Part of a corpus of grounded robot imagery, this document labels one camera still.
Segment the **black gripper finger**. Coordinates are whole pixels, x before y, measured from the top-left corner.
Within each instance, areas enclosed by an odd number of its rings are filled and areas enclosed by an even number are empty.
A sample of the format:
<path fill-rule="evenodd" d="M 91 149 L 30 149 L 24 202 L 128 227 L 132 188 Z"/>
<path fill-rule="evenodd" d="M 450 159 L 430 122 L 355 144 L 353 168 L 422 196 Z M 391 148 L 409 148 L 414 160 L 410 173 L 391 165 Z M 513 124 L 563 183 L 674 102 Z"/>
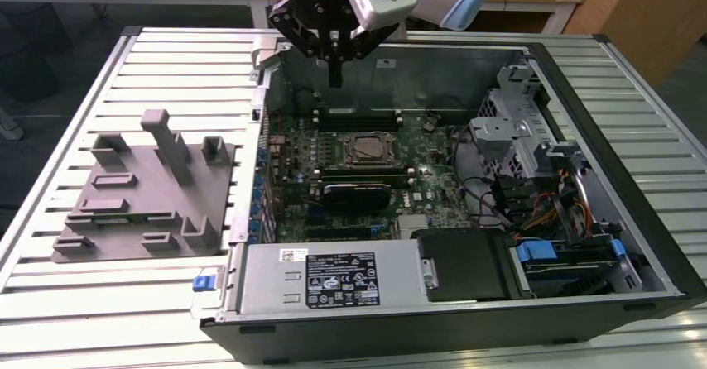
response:
<path fill-rule="evenodd" d="M 282 0 L 274 6 L 269 21 L 306 57 L 325 62 L 329 85 L 334 88 L 335 52 L 331 31 L 318 29 L 317 33 L 313 32 L 313 29 L 299 19 L 294 0 Z"/>
<path fill-rule="evenodd" d="M 390 38 L 398 30 L 398 25 L 385 26 L 373 31 L 363 30 L 355 37 L 353 31 L 343 30 L 338 34 L 335 48 L 335 87 L 343 86 L 343 64 L 347 61 L 363 59 L 373 50 Z"/>

